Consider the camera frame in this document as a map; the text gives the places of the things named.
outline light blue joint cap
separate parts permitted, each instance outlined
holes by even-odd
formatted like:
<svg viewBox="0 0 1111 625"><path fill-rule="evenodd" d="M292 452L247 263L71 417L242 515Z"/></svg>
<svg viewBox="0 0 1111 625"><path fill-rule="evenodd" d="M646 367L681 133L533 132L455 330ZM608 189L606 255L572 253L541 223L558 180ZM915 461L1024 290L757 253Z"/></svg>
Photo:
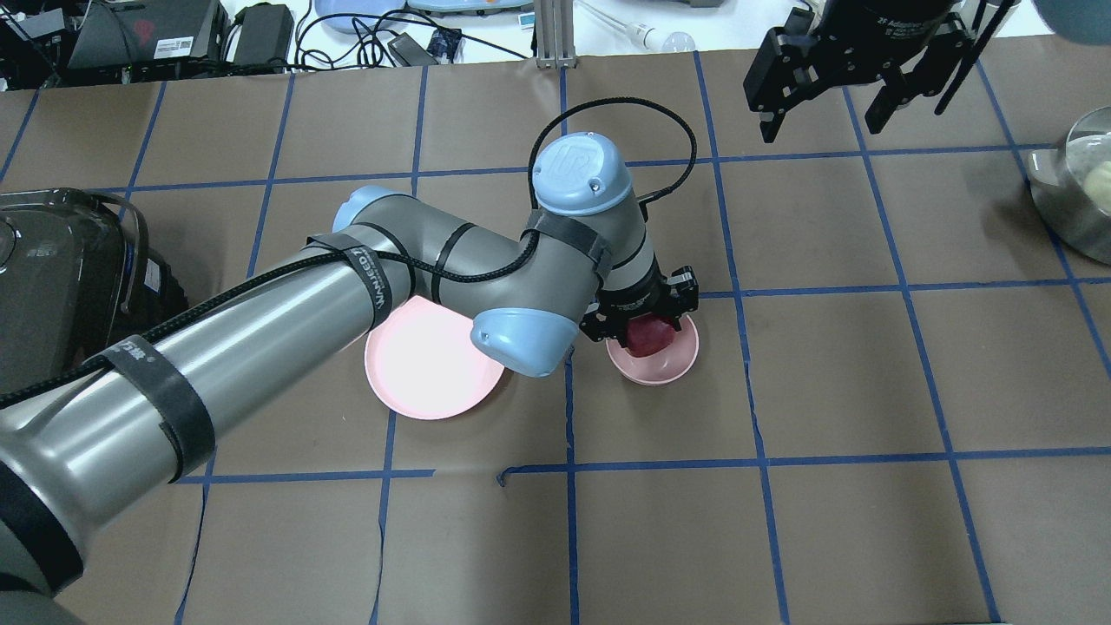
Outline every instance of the light blue joint cap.
<svg viewBox="0 0 1111 625"><path fill-rule="evenodd" d="M554 312L494 308L474 317L471 343L510 370L542 379L563 364L578 334L578 324Z"/></svg>
<svg viewBox="0 0 1111 625"><path fill-rule="evenodd" d="M340 204L340 209L336 211L336 220L332 221L332 231L339 232L343 228L347 228L354 221L356 215L362 212L362 209L370 205L388 195L404 195L399 191L393 189L387 189L386 187L379 187L377 184L368 184L360 189L356 189L348 201Z"/></svg>
<svg viewBox="0 0 1111 625"><path fill-rule="evenodd" d="M632 175L613 141L575 132L540 152L532 185L540 205L557 214L585 216L620 203L632 192Z"/></svg>

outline pink bowl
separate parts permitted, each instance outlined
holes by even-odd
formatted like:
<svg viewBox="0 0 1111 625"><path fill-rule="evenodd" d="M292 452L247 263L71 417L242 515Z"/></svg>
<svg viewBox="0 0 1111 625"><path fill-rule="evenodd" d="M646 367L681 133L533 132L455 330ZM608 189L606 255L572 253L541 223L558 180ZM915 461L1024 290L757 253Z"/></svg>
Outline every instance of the pink bowl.
<svg viewBox="0 0 1111 625"><path fill-rule="evenodd" d="M471 345L471 321L413 296L367 340L370 387L383 404L414 420L443 420L481 402L504 367Z"/></svg>
<svg viewBox="0 0 1111 625"><path fill-rule="evenodd" d="M662 386L675 382L690 371L698 359L698 330L690 315L679 322L681 332L671 345L644 359L634 359L615 341L605 342L605 352L621 375L644 386Z"/></svg>

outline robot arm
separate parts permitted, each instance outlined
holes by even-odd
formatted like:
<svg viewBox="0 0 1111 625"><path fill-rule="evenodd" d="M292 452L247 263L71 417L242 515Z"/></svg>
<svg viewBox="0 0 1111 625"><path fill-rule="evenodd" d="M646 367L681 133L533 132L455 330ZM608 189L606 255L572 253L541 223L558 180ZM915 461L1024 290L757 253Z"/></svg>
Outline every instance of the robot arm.
<svg viewBox="0 0 1111 625"><path fill-rule="evenodd" d="M1080 43L1111 43L1108 0L1034 3L1061 36ZM941 94L934 113L943 113L1018 0L999 0L994 7L988 0L965 0L964 19L953 11L955 4L957 0L829 0L820 17L792 9L782 27L768 31L744 77L744 94L749 108L760 114L763 140L775 140L792 108L848 84L883 82L864 114L873 134L918 95ZM914 69L904 73L902 65L923 51Z"/></svg>
<svg viewBox="0 0 1111 625"><path fill-rule="evenodd" d="M109 349L111 371L0 410L4 622L77 622L51 597L80 576L98 532L202 465L217 440L412 294L472 317L474 345L529 376L562 364L580 324L590 325L583 315L595 296L592 315L605 316L598 341L623 335L624 323L649 312L674 323L694 309L693 272L671 280L659 272L612 142L593 133L558 139L533 183L540 208L521 241L408 195L361 189L341 208L336 232L312 236L283 263L297 270L161 341ZM348 262L301 268L329 248ZM181 410L191 403L199 409Z"/></svg>

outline white table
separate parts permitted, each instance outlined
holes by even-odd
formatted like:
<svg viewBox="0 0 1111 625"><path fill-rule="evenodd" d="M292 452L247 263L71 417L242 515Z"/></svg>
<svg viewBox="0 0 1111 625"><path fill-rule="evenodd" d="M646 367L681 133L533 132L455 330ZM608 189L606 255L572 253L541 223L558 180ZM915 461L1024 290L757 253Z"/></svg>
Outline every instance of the white table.
<svg viewBox="0 0 1111 625"><path fill-rule="evenodd" d="M243 7L258 0L222 0L228 13L233 16ZM289 6L294 22L304 14L308 0L269 0ZM599 9L623 21L638 21L668 30L682 30L691 34L699 50L758 48L764 33L773 26L781 26L791 7L801 7L795 0L725 0L721 7L692 9L671 0L590 0ZM451 28L461 28L473 37L490 40L506 48L530 56L531 30L521 30L517 11L506 11L488 17L456 16L434 18ZM428 44L432 29L403 24L403 30L421 46ZM1000 37L1045 34L1050 30L1038 16L1033 3L1021 2L1001 29ZM336 32L323 24L314 27L306 37L306 48L317 48L339 56L357 41L353 34ZM594 16L582 8L574 10L574 46L578 56L635 54L644 51L630 43ZM463 44L457 62L480 63L503 61L511 57L474 41Z"/></svg>

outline cable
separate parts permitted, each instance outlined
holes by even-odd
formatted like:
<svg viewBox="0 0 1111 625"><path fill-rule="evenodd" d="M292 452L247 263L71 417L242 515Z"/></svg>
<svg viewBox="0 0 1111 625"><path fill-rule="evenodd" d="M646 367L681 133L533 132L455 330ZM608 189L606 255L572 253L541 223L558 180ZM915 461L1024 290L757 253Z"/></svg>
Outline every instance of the cable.
<svg viewBox="0 0 1111 625"><path fill-rule="evenodd" d="M209 312L212 311L214 308L222 305L228 301L250 290L253 290L267 282L270 282L282 275L286 275L287 273L292 273L293 271L300 271L301 269L308 269L309 266L324 264L326 262L332 262L333 260L343 260L344 258L346 256L343 255L343 252L334 251L334 252L322 253L319 255L311 255L309 258L290 262L289 264L283 264L277 269L272 269L270 271L267 271L266 273L256 275L254 278L251 278L250 280L237 286L232 286L231 289L207 301L203 301L190 308L189 310L186 310L184 312L182 312L182 314L171 320L168 320L159 324L158 326L154 326L150 331L143 333L142 337L147 340L149 343L152 344L158 343L163 339L170 336L171 334L192 324L197 320L200 320L204 315L208 315ZM98 354L97 356L93 356L88 361L86 361L84 363L82 363L77 369L71 370L58 377L51 379L46 382L40 382L38 384L32 384L27 389L21 389L19 391L0 395L0 411L9 406L19 404L20 402L23 402L26 400L30 400L32 397L42 395L43 393L61 389L67 384L77 382L89 374L94 374L108 367L109 367L108 360Z"/></svg>
<svg viewBox="0 0 1111 625"><path fill-rule="evenodd" d="M538 203L537 203L537 190L536 190L536 188L532 184L532 167L537 163L537 157L540 154L540 145L543 143L544 138L547 138L548 134L557 125L559 125L560 122L562 122L564 119L567 119L567 118L569 118L569 117L578 113L578 112L582 112L582 111L584 111L587 109L593 109L593 108L604 107L604 105L609 105L609 104L637 104L637 105L647 107L647 108L650 108L652 110L662 112L663 114L665 114L665 115L670 117L672 120L674 120L675 123L678 123L683 129L683 132L687 133L687 138L690 140L690 143L691 143L691 154L690 154L690 158L687 160L687 168L683 169L683 172L679 175L679 179L675 180L674 182L672 182L671 184L668 184L667 187L664 187L662 189L652 191L651 193L648 193L645 195L642 195L642 196L638 198L639 201L640 201L641 210L644 211L645 219L648 216L648 212L647 212L647 210L644 208L647 204L649 204L649 203L651 203L651 202L653 202L653 201L655 201L655 200L658 200L658 199L660 199L660 198L662 198L664 195L671 194L672 191L674 191L675 189L678 189L680 185L682 185L683 182L687 181L687 177L691 174L691 171L694 169L694 162L698 160L698 139L695 139L694 131L691 130L691 127L690 127L689 123L687 123L687 120L684 120L682 117L680 117L679 113L677 113L675 111L673 111L673 110L664 107L663 104L653 102L652 100L645 100L643 98L634 98L634 97L631 97L631 95L618 95L618 97L614 97L614 98L601 98L601 99L598 99L598 100L591 100L589 102L583 102L581 104L572 107L572 108L568 109L567 111L564 111L564 112L556 115L556 119L553 119L550 122L548 122L548 125L546 125L544 129L540 132L540 135L537 137L537 141L532 144L532 151L529 152L529 167L528 167L528 170L527 170L528 173L529 173L529 199L532 202L532 210L538 210L540 208L538 205Z"/></svg>
<svg viewBox="0 0 1111 625"><path fill-rule="evenodd" d="M108 14L112 16L112 19L116 20L116 26L120 28L120 39L123 40L123 50L128 54L128 64L134 64L137 59L131 52L131 43L128 42L128 27L123 23L123 20L120 19L120 16L116 14L116 9L111 8L107 2L104 2L104 0L92 0L90 4L97 4L101 9L108 11Z"/></svg>
<svg viewBox="0 0 1111 625"><path fill-rule="evenodd" d="M242 28L243 28L243 24L241 24L241 23L233 23L233 24L231 24L231 28L228 29L228 38L224 39L223 50L220 50L220 60L221 61L231 62L231 60L228 58L231 54L231 41L232 41L232 39L234 39L236 33L239 32Z"/></svg>
<svg viewBox="0 0 1111 625"><path fill-rule="evenodd" d="M602 98L599 100L591 100L589 102L583 102L577 107L568 109L565 112L556 115L554 119L548 122L548 125L546 125L544 129L540 132L540 135L537 137L536 142L532 144L532 151L529 153L529 165L527 168L529 174L529 201L531 202L532 210L540 209L540 205L537 201L536 188L532 184L532 168L537 163L537 157L540 153L540 145L543 143L544 138L548 137L548 134L564 119L588 109L604 107L610 104L635 104L662 112L663 114L674 120L675 123L678 123L683 129L683 132L687 133L687 138L690 140L691 143L690 158L687 160L687 167L683 169L683 172L679 175L679 179L672 182L671 184L663 187L662 189L652 191L651 193L638 198L638 202L640 203L641 211L644 213L644 218L645 219L648 218L648 210L645 206L649 203L670 194L675 189L681 187L683 182L687 181L687 178L694 169L694 163L698 160L698 139L694 137L694 131L691 129L690 124L687 123L687 120L684 120L682 117L679 115L679 113L674 112L673 110L664 107L663 104L653 102L652 100L645 100L643 98L634 98L630 95ZM362 225L367 224L366 222L359 222L359 221L357 221L356 223ZM486 273L476 273L471 275L464 275L461 273L456 273L453 271L438 269L434 264L430 264L428 262L424 262L423 260L403 253L379 251L378 255L386 260L396 260L398 262L408 264L414 269L427 271L432 275L439 275L441 279L444 280L449 280L452 282L473 283L473 282L484 282L488 280L496 280L498 278L506 276L512 273L513 271L517 271L518 269L523 266L524 263L528 262L530 258L532 258L532 254L536 252L539 242L540 242L540 234L533 230L529 232L528 244L526 244L520 255L518 255L512 262L499 269L494 269L493 271L487 271Z"/></svg>
<svg viewBox="0 0 1111 625"><path fill-rule="evenodd" d="M407 18L402 18L402 17L397 17L397 16L414 16L414 17L420 18L420 21L412 20L412 19L407 19ZM311 69L318 70L318 71L319 70L351 69L351 68L356 68L356 67L360 67L360 68L364 68L364 69L368 68L368 65L366 65L366 64L357 64L357 65L348 65L348 67L334 67L332 64L332 62L330 62L330 61L332 61L331 57L329 57L328 54L326 54L321 50L306 50L304 49L304 46L303 46L304 38L309 33L309 31L312 30L312 28L316 27L318 23L320 23L320 22L322 22L324 20L328 20L328 19L333 19L333 18L352 18L352 19L360 18L360 19L374 19L374 20L377 20L374 22L374 27L371 28L371 32L370 32L370 34L372 36L372 38L374 40L377 40L377 33L378 32L387 30L387 29L383 28L383 24L386 22L388 22L388 21L391 21L391 22L401 22L401 23L412 23L412 24L417 24L417 26L431 27L431 28L434 28L434 29L437 29L439 31L451 30L451 29L449 29L449 28L447 28L447 27L444 27L442 24L437 23L436 21L433 21L428 16L424 16L423 13L418 13L418 12L409 11L409 10L406 10L406 9L394 9L394 10L386 11L384 13L382 13L380 16L379 14L373 14L373 13L330 13L330 14L321 16L321 17L318 17L318 18L313 19L307 26L304 26L304 28L302 30L300 30L300 32L297 34L297 41L296 41L296 46L294 46L294 59L293 59L294 62L292 64L309 67L308 65L308 60L311 57L311 58L313 58L313 60L329 63L328 68L311 68ZM529 58L529 57L526 57L524 54L521 54L520 52L517 52L514 50L510 50L509 48L504 48L504 47L499 46L497 43L487 41L484 39L479 39L478 37L472 37L470 34L463 34L462 38L463 39L470 39L471 41L476 41L478 43L482 43L483 46L488 46L490 48L493 48L496 50L500 50L500 51L506 52L508 54L512 54L512 56L514 56L517 58L520 58L520 59L528 59ZM374 44L376 46L381 46L381 42L378 41ZM321 61L320 57L324 57L327 60ZM392 62L392 58L389 54L384 54L384 57L386 57L386 59L388 59L388 60L390 60Z"/></svg>

